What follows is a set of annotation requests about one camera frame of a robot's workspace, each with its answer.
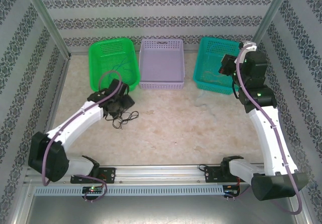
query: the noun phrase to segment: beige floor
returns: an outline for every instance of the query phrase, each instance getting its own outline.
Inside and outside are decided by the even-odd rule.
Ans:
[[[87,155],[101,165],[218,164],[231,155],[262,163],[255,129],[241,103],[233,95],[196,88],[192,79],[196,57],[196,53],[185,54],[182,90],[137,86],[130,92],[135,101],[130,110],[140,113],[138,119],[122,130],[100,120],[75,141],[68,154]],[[88,57],[73,56],[54,126],[76,112],[91,93]]]

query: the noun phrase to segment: lavender plastic basket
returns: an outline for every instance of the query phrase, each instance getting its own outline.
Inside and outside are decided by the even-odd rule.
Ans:
[[[142,89],[182,89],[185,78],[181,39],[142,39],[139,68]]]

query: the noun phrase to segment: turquoise plastic basket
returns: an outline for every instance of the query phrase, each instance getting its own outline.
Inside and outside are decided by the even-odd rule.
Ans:
[[[239,42],[204,37],[200,41],[198,57],[193,75],[197,87],[203,90],[230,95],[232,79],[220,74],[221,60],[225,54],[238,56]]]

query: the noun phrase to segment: wall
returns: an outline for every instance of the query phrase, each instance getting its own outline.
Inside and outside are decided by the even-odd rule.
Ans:
[[[72,53],[96,41],[181,38],[198,49],[201,37],[251,39],[272,0],[43,0]]]
[[[322,223],[322,0],[284,0],[260,44],[313,223]]]
[[[44,131],[65,59],[30,0],[0,0],[0,223],[10,219],[31,136]]]

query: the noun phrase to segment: green basket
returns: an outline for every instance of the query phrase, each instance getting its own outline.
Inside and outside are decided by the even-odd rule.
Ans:
[[[239,43],[235,41],[204,37],[200,41],[193,79],[197,87],[222,94],[232,93],[231,77],[220,74],[221,60],[225,54],[238,56]]]
[[[99,90],[101,76],[116,70],[122,76],[122,82],[133,91],[140,82],[140,71],[137,64],[134,45],[130,39],[119,38],[99,41],[89,49],[90,83],[94,92]],[[105,76],[101,89],[108,88],[113,79],[118,79],[116,73]]]

